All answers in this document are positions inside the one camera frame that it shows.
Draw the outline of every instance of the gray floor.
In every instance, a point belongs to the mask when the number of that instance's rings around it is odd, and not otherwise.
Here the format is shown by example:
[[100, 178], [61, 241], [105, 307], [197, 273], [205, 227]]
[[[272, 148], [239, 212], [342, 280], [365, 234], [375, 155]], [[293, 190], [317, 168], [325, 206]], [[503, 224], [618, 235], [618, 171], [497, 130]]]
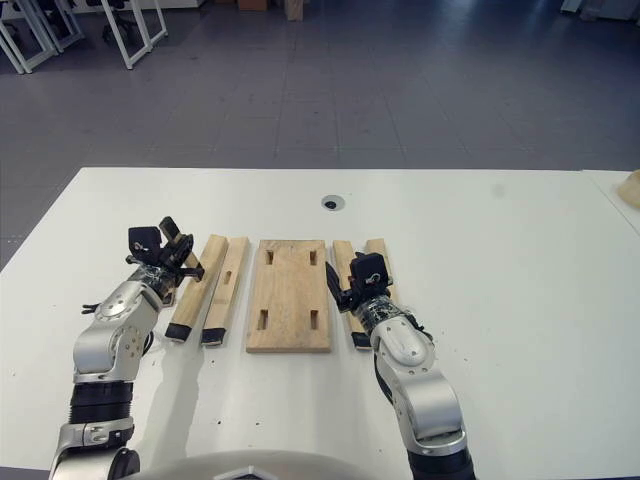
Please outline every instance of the gray floor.
[[559, 4], [207, 4], [132, 72], [83, 16], [34, 74], [0, 59], [0, 266], [81, 166], [638, 168], [640, 28]]

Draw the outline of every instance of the rectangular slot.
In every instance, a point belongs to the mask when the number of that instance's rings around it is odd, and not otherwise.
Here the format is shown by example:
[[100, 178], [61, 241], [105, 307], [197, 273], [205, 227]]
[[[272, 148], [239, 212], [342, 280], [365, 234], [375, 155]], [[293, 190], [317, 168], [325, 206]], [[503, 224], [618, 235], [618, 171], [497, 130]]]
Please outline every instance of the rectangular slot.
[[269, 322], [269, 310], [260, 310], [260, 318], [258, 318], [258, 330], [266, 330]]
[[311, 310], [311, 330], [318, 329], [318, 311]]

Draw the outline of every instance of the black end cap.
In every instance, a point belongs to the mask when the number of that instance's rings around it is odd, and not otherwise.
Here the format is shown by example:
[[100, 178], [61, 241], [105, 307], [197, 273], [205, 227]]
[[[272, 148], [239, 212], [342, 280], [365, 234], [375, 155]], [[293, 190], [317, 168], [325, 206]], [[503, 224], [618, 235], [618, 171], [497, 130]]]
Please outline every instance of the black end cap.
[[353, 345], [358, 350], [369, 350], [371, 348], [371, 342], [369, 336], [362, 332], [352, 332], [351, 338], [353, 339]]
[[202, 343], [205, 345], [220, 345], [227, 333], [226, 328], [205, 328], [202, 330]]
[[191, 333], [191, 327], [180, 325], [179, 323], [170, 323], [164, 336], [178, 342], [186, 342]]
[[118, 452], [109, 469], [109, 480], [118, 480], [140, 471], [140, 457], [135, 450], [123, 448]]

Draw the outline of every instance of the wooden board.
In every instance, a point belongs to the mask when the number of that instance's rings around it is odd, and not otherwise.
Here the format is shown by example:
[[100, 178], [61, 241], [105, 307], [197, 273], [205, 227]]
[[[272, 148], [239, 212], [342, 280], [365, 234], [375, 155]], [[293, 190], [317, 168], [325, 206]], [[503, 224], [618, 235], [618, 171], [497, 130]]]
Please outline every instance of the wooden board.
[[222, 260], [227, 252], [227, 239], [218, 235], [211, 235], [200, 256], [200, 263], [204, 267], [204, 275], [199, 282], [190, 278], [182, 298], [173, 313], [171, 323], [167, 327], [165, 336], [178, 342], [184, 342], [191, 333], [191, 329], [198, 319], [202, 303], [211, 291], [220, 272]]
[[[333, 241], [333, 253], [336, 257], [336, 270], [340, 277], [340, 288], [347, 290], [350, 288], [349, 276], [351, 275], [351, 260], [355, 258], [351, 242], [346, 240]], [[360, 321], [351, 313], [347, 312], [347, 321], [351, 330], [351, 339], [353, 345], [359, 350], [370, 350], [371, 343], [369, 337], [365, 333]]]
[[[384, 264], [387, 267], [387, 273], [393, 279], [393, 272], [391, 270], [391, 265], [389, 264], [389, 256], [387, 255], [387, 247], [384, 244], [384, 238], [375, 238], [373, 240], [367, 240], [366, 245], [364, 246], [365, 253], [379, 253], [384, 257]], [[391, 300], [396, 305], [398, 304], [398, 295], [396, 293], [396, 286], [390, 285], [389, 292], [391, 292]]]
[[256, 253], [247, 352], [331, 350], [322, 240], [262, 240]]
[[231, 306], [240, 281], [244, 259], [249, 247], [247, 237], [232, 238], [220, 270], [220, 278], [213, 292], [207, 319], [202, 330], [202, 344], [220, 345], [229, 329]]
[[303, 0], [285, 0], [287, 20], [301, 22], [303, 18]]

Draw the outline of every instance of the black cable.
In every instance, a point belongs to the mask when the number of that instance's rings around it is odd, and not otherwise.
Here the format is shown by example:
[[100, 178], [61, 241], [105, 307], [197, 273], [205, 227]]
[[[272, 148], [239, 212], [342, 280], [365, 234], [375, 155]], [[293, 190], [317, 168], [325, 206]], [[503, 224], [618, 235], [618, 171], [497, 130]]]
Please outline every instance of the black cable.
[[153, 345], [153, 330], [149, 332], [149, 335], [147, 335], [147, 338], [144, 339], [144, 347], [142, 348], [142, 356], [144, 357], [145, 354], [149, 351], [149, 349], [151, 348], [151, 345]]

